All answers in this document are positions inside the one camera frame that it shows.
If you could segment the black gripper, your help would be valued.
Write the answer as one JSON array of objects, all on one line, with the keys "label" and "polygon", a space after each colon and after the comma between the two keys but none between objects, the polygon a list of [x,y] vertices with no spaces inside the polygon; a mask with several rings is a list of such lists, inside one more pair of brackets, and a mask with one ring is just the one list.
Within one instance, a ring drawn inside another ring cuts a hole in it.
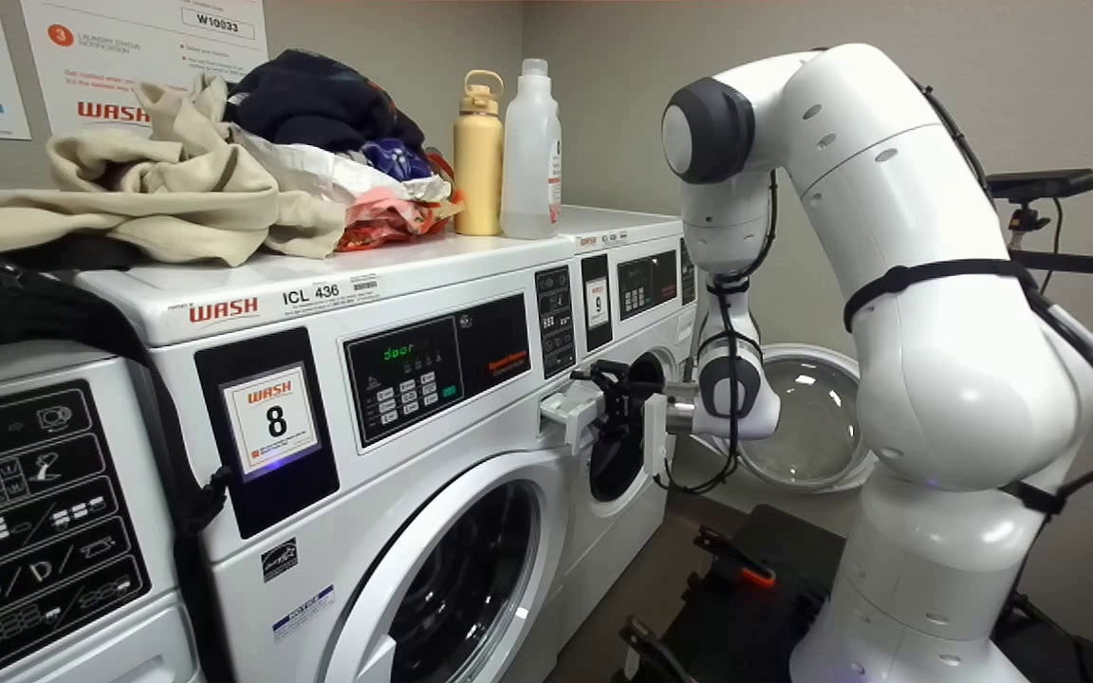
[{"label": "black gripper", "polygon": [[[597,360],[590,381],[600,386],[610,415],[633,415],[640,403],[630,367],[620,360]],[[640,403],[640,437],[630,427],[609,427],[592,443],[590,485],[597,501],[614,501],[630,490],[640,472],[657,481],[668,481],[677,437],[686,433],[696,422],[696,394],[686,386],[652,393]]]}]

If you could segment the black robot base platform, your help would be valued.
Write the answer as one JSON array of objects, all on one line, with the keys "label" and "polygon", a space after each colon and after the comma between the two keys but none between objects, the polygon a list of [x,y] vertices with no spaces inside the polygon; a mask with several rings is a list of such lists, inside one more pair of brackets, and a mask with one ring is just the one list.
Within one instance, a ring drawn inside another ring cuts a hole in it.
[{"label": "black robot base platform", "polygon": [[726,539],[772,565],[779,589],[739,586],[705,552],[710,570],[686,577],[683,610],[666,630],[623,621],[610,683],[790,683],[790,653],[830,592],[841,539],[772,505]]}]

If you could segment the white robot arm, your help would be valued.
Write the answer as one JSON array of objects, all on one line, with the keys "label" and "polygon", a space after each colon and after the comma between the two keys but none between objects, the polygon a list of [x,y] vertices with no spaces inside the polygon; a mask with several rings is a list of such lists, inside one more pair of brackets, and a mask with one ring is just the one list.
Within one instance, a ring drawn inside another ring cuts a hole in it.
[{"label": "white robot arm", "polygon": [[1091,343],[1036,315],[934,104],[884,50],[849,42],[692,81],[662,132],[712,305],[692,427],[734,443],[779,427],[748,315],[773,174],[802,195],[858,351],[876,472],[790,683],[1027,683],[996,627],[1093,419]]}]

